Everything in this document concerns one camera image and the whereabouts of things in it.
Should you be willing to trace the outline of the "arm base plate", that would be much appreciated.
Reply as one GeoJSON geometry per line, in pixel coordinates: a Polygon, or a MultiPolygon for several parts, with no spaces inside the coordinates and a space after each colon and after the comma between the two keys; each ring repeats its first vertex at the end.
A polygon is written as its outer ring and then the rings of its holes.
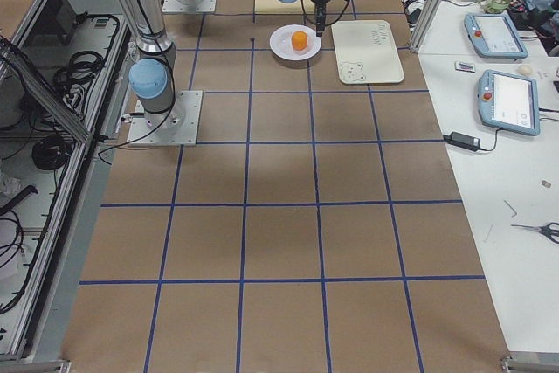
{"type": "Polygon", "coordinates": [[[216,6],[217,0],[203,0],[201,3],[162,0],[162,12],[167,15],[213,13],[216,6]]]}
{"type": "Polygon", "coordinates": [[[129,146],[195,146],[202,102],[202,91],[182,90],[176,95],[170,115],[154,115],[145,113],[141,101],[137,100],[135,112],[141,115],[133,117],[130,121],[127,138],[129,146]]]}

